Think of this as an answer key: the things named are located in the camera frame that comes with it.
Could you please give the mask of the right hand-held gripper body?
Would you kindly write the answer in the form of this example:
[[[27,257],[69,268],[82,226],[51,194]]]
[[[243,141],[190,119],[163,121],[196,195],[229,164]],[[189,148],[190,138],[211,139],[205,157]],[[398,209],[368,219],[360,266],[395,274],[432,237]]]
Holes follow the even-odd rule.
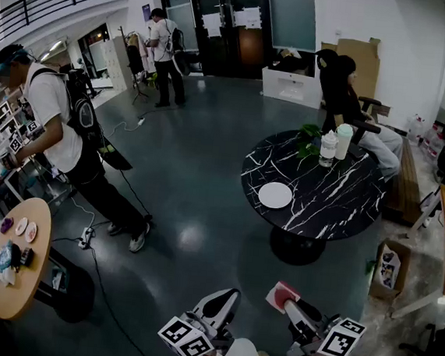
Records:
[[[287,356],[349,356],[367,327],[350,318],[336,318],[315,325],[309,320],[291,322],[294,343]]]

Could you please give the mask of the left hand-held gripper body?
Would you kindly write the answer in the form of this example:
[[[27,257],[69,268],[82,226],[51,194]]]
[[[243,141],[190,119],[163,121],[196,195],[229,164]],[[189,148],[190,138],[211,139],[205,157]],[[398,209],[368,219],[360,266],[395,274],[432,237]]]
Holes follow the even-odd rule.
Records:
[[[157,335],[178,356],[204,356],[212,351],[225,355],[235,341],[227,325],[224,320],[187,311],[180,317],[173,316]]]

